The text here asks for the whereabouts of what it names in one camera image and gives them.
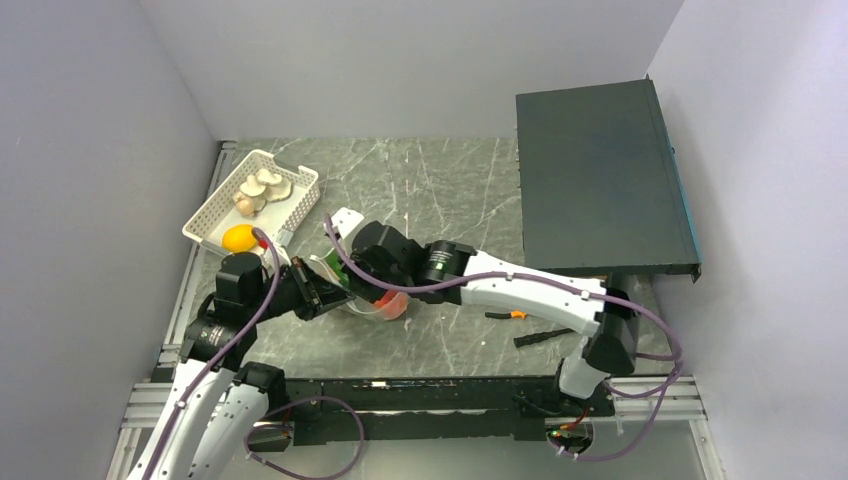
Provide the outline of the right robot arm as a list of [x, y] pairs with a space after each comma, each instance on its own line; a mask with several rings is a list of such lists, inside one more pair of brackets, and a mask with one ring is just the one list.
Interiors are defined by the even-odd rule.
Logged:
[[394, 290], [427, 304], [520, 311], [578, 334], [550, 391], [564, 415], [585, 407], [602, 381], [635, 371], [636, 313], [628, 295], [603, 280], [534, 270], [455, 241], [421, 245], [378, 221], [336, 237], [349, 288], [364, 300]]

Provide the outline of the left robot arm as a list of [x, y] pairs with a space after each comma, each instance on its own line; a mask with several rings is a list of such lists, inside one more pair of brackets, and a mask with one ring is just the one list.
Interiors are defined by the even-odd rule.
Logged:
[[285, 373], [247, 362], [259, 323], [292, 312], [312, 320], [352, 297], [300, 258], [264, 266], [259, 255], [224, 257], [215, 287], [186, 329], [165, 406], [131, 479], [217, 479], [254, 424], [290, 400]]

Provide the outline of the clear zip top bag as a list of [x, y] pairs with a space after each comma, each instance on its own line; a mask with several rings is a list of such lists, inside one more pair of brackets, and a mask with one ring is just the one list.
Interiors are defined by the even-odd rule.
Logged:
[[[308, 262], [310, 266], [317, 271], [317, 273], [326, 280], [329, 280], [337, 285], [342, 286], [339, 283], [338, 278], [333, 273], [331, 268], [328, 266], [326, 262], [326, 257], [330, 253], [336, 253], [334, 250], [328, 251], [324, 256], [310, 255], [308, 258]], [[352, 279], [349, 276], [349, 286], [346, 288], [353, 293], [353, 299], [342, 306], [343, 310], [348, 311], [351, 314], [358, 315], [362, 318], [374, 320], [374, 321], [383, 321], [374, 319], [371, 316], [371, 313], [375, 310], [373, 304], [383, 298], [387, 293], [390, 296], [393, 296], [395, 293], [403, 293], [395, 290], [386, 290], [380, 287], [376, 287], [370, 285], [365, 282], [361, 282], [358, 278], [354, 278], [354, 284], [350, 285], [350, 280]]]

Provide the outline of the green chili pepper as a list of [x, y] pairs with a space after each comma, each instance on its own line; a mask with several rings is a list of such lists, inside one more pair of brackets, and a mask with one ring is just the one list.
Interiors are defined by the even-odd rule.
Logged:
[[326, 262], [338, 278], [339, 283], [345, 288], [347, 288], [349, 286], [349, 277], [345, 271], [344, 262], [339, 258], [336, 253], [330, 253], [326, 257]]

